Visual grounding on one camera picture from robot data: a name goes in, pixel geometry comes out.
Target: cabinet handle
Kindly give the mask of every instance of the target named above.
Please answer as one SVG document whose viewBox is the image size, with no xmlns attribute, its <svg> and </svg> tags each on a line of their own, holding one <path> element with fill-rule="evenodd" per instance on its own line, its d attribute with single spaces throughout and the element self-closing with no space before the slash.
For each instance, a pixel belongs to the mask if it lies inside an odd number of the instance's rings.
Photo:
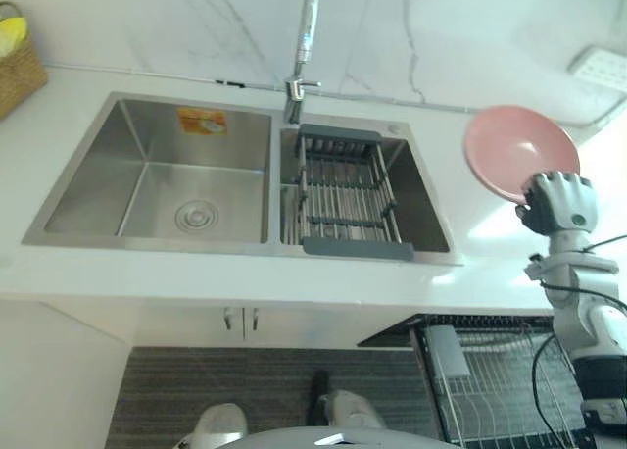
<svg viewBox="0 0 627 449">
<path fill-rule="evenodd" d="M 233 318 L 233 308 L 226 307 L 224 309 L 224 324 L 226 325 L 226 329 L 231 331 L 231 319 Z"/>
<path fill-rule="evenodd" d="M 259 309 L 253 309 L 253 331 L 257 331 L 257 325 L 259 324 Z"/>
</svg>

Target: faucet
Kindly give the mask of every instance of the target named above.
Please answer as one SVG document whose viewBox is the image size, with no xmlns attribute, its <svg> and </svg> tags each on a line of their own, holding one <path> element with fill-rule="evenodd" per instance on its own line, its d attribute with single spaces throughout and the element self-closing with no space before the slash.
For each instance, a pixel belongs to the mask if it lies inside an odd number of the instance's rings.
<svg viewBox="0 0 627 449">
<path fill-rule="evenodd" d="M 287 92 L 285 122 L 289 124 L 299 124 L 301 121 L 301 112 L 305 101 L 305 86 L 321 86 L 319 81 L 305 81 L 302 76 L 303 65 L 312 58 L 319 1 L 305 0 L 303 4 L 294 72 L 285 80 L 285 91 Z"/>
</svg>

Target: double sink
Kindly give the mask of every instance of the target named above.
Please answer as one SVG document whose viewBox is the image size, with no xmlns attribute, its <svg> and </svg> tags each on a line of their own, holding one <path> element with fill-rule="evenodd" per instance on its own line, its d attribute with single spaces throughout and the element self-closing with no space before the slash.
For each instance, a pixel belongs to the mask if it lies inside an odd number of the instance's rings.
<svg viewBox="0 0 627 449">
<path fill-rule="evenodd" d="M 307 256 L 282 234 L 298 128 L 279 111 L 113 93 L 51 190 L 25 244 Z M 450 241 L 407 124 L 307 116 L 374 130 L 412 261 L 449 263 Z"/>
</svg>

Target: dish rack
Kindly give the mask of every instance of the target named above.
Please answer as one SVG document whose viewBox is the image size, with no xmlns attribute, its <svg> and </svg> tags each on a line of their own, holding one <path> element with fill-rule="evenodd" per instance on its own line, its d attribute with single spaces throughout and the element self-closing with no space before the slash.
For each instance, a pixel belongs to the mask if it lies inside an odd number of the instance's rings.
<svg viewBox="0 0 627 449">
<path fill-rule="evenodd" d="M 437 369 L 443 356 L 429 346 L 427 337 L 434 325 L 455 329 L 468 374 L 450 376 Z M 530 324 L 519 317 L 426 315 L 414 320 L 412 332 L 444 439 L 468 449 L 557 447 L 537 414 L 530 380 L 534 353 L 552 332 L 550 320 Z M 538 391 L 566 447 L 594 448 L 579 411 L 581 394 L 569 361 L 555 342 L 539 362 Z"/>
<path fill-rule="evenodd" d="M 301 125 L 295 156 L 296 186 L 284 193 L 286 243 L 310 254 L 413 258 L 399 234 L 379 133 Z"/>
</svg>

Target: sticker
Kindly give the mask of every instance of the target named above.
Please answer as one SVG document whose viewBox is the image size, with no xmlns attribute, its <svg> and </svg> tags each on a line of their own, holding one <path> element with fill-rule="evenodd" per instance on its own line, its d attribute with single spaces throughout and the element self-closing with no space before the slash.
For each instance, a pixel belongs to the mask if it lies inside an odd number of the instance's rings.
<svg viewBox="0 0 627 449">
<path fill-rule="evenodd" d="M 226 135 L 226 113 L 211 109 L 178 108 L 178 119 L 185 133 Z"/>
</svg>

